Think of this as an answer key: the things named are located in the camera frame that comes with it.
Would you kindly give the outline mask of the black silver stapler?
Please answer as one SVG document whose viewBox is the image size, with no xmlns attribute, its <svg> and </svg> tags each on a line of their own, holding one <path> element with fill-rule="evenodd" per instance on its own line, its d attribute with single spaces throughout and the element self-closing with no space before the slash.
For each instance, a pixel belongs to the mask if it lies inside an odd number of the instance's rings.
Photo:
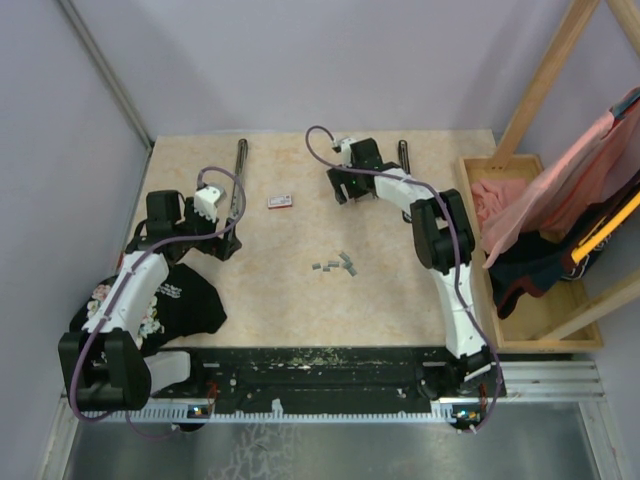
<svg viewBox="0 0 640 480">
<path fill-rule="evenodd" d="M 398 154 L 398 161 L 399 161 L 400 167 L 407 175 L 410 175 L 411 164 L 410 164 L 410 156 L 409 156 L 409 145 L 406 140 L 401 139 L 398 141 L 397 154 Z"/>
<path fill-rule="evenodd" d="M 237 155 L 236 155 L 236 163 L 234 175 L 237 179 L 242 182 L 244 176 L 244 166 L 246 163 L 246 159 L 248 156 L 248 141 L 245 138 L 242 138 L 237 143 Z M 240 197 L 240 189 L 237 185 L 234 185 L 232 192 L 232 200 L 230 204 L 229 217 L 232 220 L 235 220 L 240 211 L 241 206 L 241 197 Z"/>
</svg>

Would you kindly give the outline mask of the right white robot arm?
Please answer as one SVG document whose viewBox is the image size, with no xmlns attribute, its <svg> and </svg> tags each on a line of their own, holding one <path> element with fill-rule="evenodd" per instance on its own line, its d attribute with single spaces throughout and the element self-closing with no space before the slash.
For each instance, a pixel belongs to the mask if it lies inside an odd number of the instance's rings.
<svg viewBox="0 0 640 480">
<path fill-rule="evenodd" d="M 460 193 L 438 192 L 414 179 L 400 165 L 385 163 L 372 138 L 332 141 L 342 164 L 327 171 L 336 200 L 371 194 L 398 207 L 411 220 L 414 250 L 432 275 L 445 319 L 448 387 L 470 395 L 491 369 L 491 352 L 476 319 L 471 288 L 475 238 Z"/>
</svg>

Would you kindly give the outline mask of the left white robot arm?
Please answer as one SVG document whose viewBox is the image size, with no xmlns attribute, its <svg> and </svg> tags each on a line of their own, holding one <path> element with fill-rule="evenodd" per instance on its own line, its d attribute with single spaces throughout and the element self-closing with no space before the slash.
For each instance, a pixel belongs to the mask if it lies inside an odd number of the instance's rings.
<svg viewBox="0 0 640 480">
<path fill-rule="evenodd" d="M 58 343 L 69 404 L 80 418 L 140 410 L 171 385 L 189 397 L 206 389 L 208 373 L 191 354 L 165 346 L 214 334 L 227 319 L 216 288 L 182 261 L 192 250 L 225 261 L 240 248 L 233 217 L 217 227 L 225 195 L 214 185 L 190 197 L 176 190 L 147 195 L 146 217 L 118 274 L 93 289 Z"/>
</svg>

